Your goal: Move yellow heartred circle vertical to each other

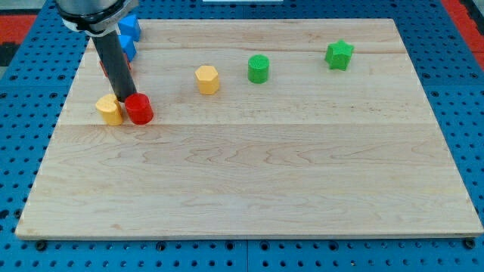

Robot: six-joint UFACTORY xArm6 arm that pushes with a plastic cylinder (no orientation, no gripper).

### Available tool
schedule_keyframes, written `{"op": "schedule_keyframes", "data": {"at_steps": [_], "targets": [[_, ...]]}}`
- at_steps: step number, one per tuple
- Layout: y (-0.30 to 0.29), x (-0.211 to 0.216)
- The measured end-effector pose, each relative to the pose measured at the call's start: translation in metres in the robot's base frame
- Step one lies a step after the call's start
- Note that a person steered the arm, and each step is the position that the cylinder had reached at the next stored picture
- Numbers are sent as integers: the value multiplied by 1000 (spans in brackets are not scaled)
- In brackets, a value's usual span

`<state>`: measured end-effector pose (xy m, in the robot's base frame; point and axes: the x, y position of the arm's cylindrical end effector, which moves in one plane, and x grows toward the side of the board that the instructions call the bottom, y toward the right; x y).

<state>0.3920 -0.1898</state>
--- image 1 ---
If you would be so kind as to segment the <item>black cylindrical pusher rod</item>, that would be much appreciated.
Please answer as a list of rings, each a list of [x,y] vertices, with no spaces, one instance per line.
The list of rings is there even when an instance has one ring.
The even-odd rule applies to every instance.
[[[116,31],[102,37],[94,37],[98,56],[104,65],[107,78],[119,102],[137,92]]]

